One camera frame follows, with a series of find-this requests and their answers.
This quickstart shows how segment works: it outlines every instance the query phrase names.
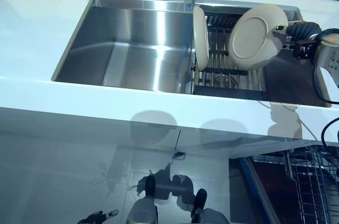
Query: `black cable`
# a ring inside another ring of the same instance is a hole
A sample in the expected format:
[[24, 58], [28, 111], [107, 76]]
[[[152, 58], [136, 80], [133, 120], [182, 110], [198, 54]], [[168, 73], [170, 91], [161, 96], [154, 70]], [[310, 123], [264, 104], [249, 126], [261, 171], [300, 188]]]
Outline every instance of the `black cable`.
[[335, 152], [333, 152], [333, 151], [327, 146], [327, 144], [326, 144], [326, 142], [325, 142], [325, 132], [326, 132], [326, 130], [328, 129], [329, 126], [331, 126], [333, 123], [335, 123], [335, 122], [337, 122], [337, 121], [339, 121], [339, 117], [336, 118], [336, 119], [334, 119], [334, 120], [332, 120], [331, 122], [329, 122], [329, 123], [323, 128], [321, 138], [322, 138], [322, 143], [323, 143], [324, 147], [326, 148], [326, 150], [327, 150], [333, 157], [335, 157], [337, 160], [339, 160], [338, 154], [335, 153]]

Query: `sink basin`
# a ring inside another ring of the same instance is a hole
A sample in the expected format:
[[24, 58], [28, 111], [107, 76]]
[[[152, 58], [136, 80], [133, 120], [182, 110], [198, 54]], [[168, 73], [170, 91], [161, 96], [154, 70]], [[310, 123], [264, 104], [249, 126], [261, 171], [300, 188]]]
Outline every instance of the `sink basin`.
[[[257, 4], [195, 4], [208, 22], [210, 59], [203, 72], [195, 70], [191, 1], [90, 0], [52, 80], [325, 106], [313, 90], [312, 65], [289, 50], [254, 71], [228, 59], [233, 26]], [[282, 9], [289, 21], [301, 19], [298, 8]]]

